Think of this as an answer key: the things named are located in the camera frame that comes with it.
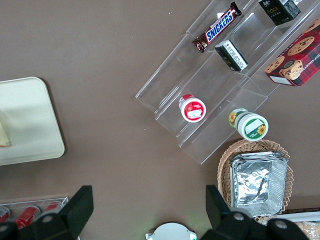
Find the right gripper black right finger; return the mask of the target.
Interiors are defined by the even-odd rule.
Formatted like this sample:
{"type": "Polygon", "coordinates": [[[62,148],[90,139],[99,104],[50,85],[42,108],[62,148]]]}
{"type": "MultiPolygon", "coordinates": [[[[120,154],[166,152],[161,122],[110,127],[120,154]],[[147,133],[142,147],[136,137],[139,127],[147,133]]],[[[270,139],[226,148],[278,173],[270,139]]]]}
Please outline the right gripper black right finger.
{"type": "Polygon", "coordinates": [[[205,208],[211,224],[205,240],[265,240],[267,229],[239,210],[231,210],[218,188],[207,185],[205,208]]]}

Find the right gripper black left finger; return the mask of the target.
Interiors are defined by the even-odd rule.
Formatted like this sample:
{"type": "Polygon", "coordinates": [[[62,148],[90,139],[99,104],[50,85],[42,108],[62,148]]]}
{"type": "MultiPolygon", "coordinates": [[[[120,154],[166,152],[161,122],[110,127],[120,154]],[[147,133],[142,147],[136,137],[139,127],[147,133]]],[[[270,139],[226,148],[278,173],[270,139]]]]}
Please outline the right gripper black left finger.
{"type": "Polygon", "coordinates": [[[94,211],[93,188],[83,185],[57,213],[47,213],[18,231],[19,240],[75,240],[94,211]]]}

